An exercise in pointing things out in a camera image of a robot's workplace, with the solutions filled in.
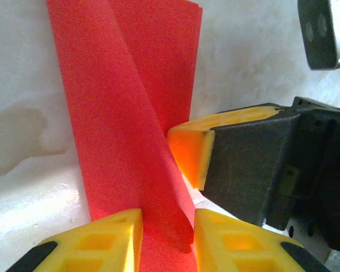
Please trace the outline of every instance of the white surface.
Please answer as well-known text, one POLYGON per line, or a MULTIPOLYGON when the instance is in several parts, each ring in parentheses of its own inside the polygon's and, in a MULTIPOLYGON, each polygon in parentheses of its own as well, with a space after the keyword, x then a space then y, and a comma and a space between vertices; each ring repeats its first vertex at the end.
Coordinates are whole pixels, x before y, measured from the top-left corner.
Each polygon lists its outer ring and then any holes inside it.
MULTIPOLYGON (((340 107, 340 70, 307 66, 296 0, 198 2, 192 118, 296 95, 340 107)), ((45 1, 0 0, 0 271, 88 221, 45 1)))

